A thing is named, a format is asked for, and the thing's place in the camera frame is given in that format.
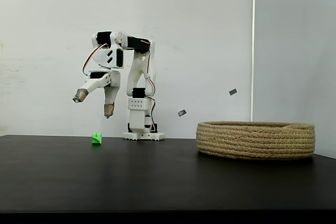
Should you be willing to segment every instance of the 3d-printed part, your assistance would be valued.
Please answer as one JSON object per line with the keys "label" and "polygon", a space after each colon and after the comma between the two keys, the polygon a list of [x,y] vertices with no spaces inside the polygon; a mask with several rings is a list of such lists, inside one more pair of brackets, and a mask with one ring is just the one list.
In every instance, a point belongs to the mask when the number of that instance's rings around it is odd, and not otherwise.
{"label": "3d-printed part", "polygon": [[101,144],[101,132],[94,132],[92,134],[92,144]]}

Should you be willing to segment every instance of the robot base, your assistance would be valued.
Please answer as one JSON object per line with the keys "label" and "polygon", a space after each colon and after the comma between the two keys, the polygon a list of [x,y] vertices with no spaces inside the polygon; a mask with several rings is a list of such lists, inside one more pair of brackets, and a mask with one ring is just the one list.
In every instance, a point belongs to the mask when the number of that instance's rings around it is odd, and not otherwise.
{"label": "robot base", "polygon": [[122,133],[122,138],[127,140],[154,140],[161,141],[165,139],[164,133]]}

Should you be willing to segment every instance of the cable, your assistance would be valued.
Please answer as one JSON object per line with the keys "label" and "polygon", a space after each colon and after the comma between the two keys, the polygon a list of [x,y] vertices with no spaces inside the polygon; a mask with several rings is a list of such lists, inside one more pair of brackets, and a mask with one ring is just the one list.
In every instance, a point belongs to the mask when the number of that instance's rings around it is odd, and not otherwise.
{"label": "cable", "polygon": [[102,48],[102,47],[105,46],[105,45],[107,45],[107,44],[105,43],[105,44],[103,44],[103,45],[100,45],[100,46],[97,47],[94,51],[92,51],[92,53],[90,54],[90,56],[88,57],[88,59],[86,60],[86,62],[84,63],[84,66],[83,66],[83,68],[82,68],[82,72],[83,72],[83,74],[85,74],[86,76],[88,76],[88,75],[84,72],[84,70],[85,70],[87,64],[88,64],[89,61],[91,60],[92,56],[93,56],[93,55],[94,55],[100,48]]}
{"label": "cable", "polygon": [[148,97],[146,97],[146,98],[149,98],[149,99],[151,99],[151,100],[154,101],[154,104],[153,104],[153,107],[152,107],[152,110],[151,110],[151,118],[152,118],[152,123],[153,123],[154,131],[156,131],[156,126],[155,126],[155,122],[154,122],[154,119],[153,119],[153,110],[154,110],[154,108],[155,108],[156,101],[155,101],[154,98],[152,98],[152,97],[155,95],[156,87],[155,87],[153,81],[151,80],[151,78],[149,78],[149,76],[148,76],[149,58],[150,58],[150,56],[151,56],[151,52],[149,51],[149,55],[148,55],[148,59],[147,59],[147,70],[146,70],[146,73],[147,73],[147,78],[148,78],[149,82],[151,83],[151,85],[152,85],[152,87],[153,87],[153,89],[154,89],[154,92],[153,92],[152,95],[150,95],[150,96],[148,96]]}

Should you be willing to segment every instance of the table surface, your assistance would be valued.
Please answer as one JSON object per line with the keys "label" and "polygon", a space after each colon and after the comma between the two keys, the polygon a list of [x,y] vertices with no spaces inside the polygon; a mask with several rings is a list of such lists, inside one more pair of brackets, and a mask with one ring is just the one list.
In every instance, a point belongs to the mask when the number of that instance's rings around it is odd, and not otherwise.
{"label": "table surface", "polygon": [[0,212],[336,210],[336,160],[244,161],[195,140],[0,137]]}

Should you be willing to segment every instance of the rope basket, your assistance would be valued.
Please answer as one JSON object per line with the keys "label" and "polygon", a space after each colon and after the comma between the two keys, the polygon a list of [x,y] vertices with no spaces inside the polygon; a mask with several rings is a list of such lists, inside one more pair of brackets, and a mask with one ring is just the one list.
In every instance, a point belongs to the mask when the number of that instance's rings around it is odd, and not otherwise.
{"label": "rope basket", "polygon": [[196,131],[200,152],[242,159],[300,159],[315,149],[315,126],[302,123],[203,122]]}

